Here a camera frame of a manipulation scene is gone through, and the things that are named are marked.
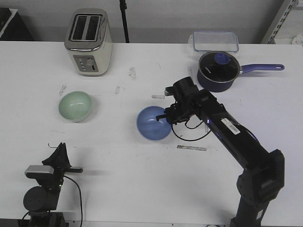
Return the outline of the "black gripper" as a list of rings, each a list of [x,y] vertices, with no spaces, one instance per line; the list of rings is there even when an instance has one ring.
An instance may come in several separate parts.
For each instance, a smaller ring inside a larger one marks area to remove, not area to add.
[[[64,163],[64,166],[67,168],[56,167],[54,168],[53,176],[44,179],[37,179],[36,181],[40,186],[49,191],[59,192],[61,190],[61,186],[63,185],[63,177],[65,173],[80,174],[83,172],[82,167],[71,166],[65,143],[60,143],[52,155],[42,161],[42,164],[45,166],[61,166],[62,161]]]
[[[195,113],[196,103],[193,94],[196,86],[190,87],[166,87],[165,96],[173,96],[175,103],[165,109],[165,114],[156,116],[156,120],[167,119],[170,124],[185,122]]]

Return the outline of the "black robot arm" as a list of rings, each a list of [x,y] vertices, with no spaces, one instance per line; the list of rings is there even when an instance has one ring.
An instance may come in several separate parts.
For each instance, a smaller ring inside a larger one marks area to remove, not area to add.
[[[163,115],[171,124],[186,122],[195,115],[227,148],[243,168],[236,186],[241,195],[231,227],[259,227],[269,203],[285,184],[285,158],[278,149],[267,152],[256,137],[237,122],[223,104],[206,89],[199,90],[191,77],[166,87],[164,94],[175,103]]]
[[[25,176],[35,179],[38,186],[29,189],[23,205],[30,216],[29,227],[68,227],[62,212],[56,212],[61,187],[66,173],[82,173],[82,167],[72,167],[67,155],[65,143],[60,143],[52,155],[43,160],[41,165],[30,165]]]

